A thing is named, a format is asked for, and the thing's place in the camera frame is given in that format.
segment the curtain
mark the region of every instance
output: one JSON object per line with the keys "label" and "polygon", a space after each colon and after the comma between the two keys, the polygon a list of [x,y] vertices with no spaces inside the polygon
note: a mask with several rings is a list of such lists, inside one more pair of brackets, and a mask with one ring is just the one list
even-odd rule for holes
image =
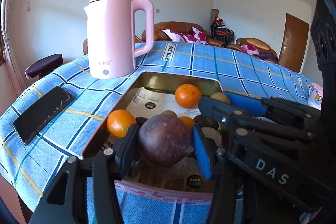
{"label": "curtain", "polygon": [[9,39],[9,24],[11,17],[11,4],[12,0],[1,0],[1,32],[4,38],[3,58],[5,60],[7,75],[13,93],[18,97],[26,88],[26,84],[20,74],[19,68],[16,63],[14,52]]}

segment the stool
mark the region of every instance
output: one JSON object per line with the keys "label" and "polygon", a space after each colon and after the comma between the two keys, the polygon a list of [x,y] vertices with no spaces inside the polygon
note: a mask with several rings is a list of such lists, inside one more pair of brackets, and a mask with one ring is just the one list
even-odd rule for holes
{"label": "stool", "polygon": [[48,75],[53,70],[57,69],[63,64],[62,54],[53,54],[36,61],[34,64],[30,65],[26,71],[25,75],[27,79],[32,79],[39,76],[39,79]]}

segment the black round sticker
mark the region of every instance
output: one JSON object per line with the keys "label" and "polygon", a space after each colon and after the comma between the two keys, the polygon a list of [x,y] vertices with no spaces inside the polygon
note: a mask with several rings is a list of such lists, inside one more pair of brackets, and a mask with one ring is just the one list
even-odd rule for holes
{"label": "black round sticker", "polygon": [[156,107],[156,104],[154,104],[153,102],[148,102],[145,104],[145,106],[149,109],[153,109]]}
{"label": "black round sticker", "polygon": [[191,175],[187,178],[187,185],[190,188],[197,189],[203,184],[202,178],[199,175]]}

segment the window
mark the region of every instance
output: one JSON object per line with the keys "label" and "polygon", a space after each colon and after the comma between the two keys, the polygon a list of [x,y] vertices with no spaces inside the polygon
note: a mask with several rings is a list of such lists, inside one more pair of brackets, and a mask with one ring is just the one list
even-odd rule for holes
{"label": "window", "polygon": [[3,37],[2,37],[2,32],[0,30],[0,66],[5,63],[5,61],[3,60],[3,48],[4,48],[4,41],[3,41]]}

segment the door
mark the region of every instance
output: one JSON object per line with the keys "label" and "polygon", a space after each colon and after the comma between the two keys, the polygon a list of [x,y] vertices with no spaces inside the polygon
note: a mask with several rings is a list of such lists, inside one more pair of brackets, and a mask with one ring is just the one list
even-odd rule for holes
{"label": "door", "polygon": [[307,46],[309,24],[295,16],[286,14],[279,65],[299,72]]}

